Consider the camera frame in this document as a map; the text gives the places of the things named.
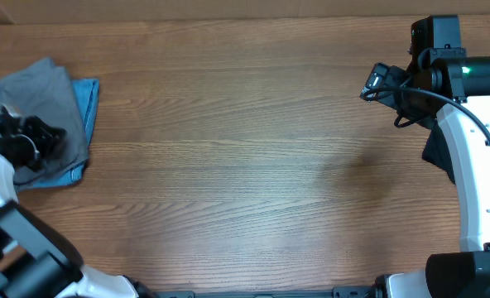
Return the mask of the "grey shorts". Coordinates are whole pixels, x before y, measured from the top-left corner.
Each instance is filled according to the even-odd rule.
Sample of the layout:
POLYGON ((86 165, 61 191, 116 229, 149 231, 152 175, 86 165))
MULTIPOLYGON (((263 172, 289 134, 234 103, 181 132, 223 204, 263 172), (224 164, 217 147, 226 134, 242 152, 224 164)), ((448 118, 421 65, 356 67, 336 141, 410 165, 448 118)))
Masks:
POLYGON ((24 117, 37 116, 51 127, 67 131, 62 144, 46 161, 46 168, 34 172, 16 170, 14 183, 28 185, 55 179, 77 164, 89 160, 89 147, 78 103, 65 67, 51 58, 38 60, 24 70, 0 79, 0 107, 9 105, 24 117))

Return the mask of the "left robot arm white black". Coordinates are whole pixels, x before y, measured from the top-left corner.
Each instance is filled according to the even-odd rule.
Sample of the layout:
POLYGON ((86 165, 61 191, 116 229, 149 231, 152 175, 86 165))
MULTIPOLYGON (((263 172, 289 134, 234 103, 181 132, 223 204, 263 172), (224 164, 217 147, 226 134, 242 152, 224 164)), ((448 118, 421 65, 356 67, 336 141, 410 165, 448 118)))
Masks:
POLYGON ((64 236, 19 204, 16 169, 42 169, 64 136, 37 117, 0 113, 0 297, 152 297, 139 281, 85 265, 64 236))

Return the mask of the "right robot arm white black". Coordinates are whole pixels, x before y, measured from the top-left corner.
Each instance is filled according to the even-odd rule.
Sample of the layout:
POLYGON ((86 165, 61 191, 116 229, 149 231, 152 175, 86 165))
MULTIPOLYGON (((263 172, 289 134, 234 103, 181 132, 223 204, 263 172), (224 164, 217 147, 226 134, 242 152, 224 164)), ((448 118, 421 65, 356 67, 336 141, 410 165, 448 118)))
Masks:
POLYGON ((397 127, 430 129, 423 157, 448 173, 460 211, 459 252, 378 277, 367 295, 490 297, 490 56, 439 58, 412 72, 377 63, 361 97, 394 108, 397 127))

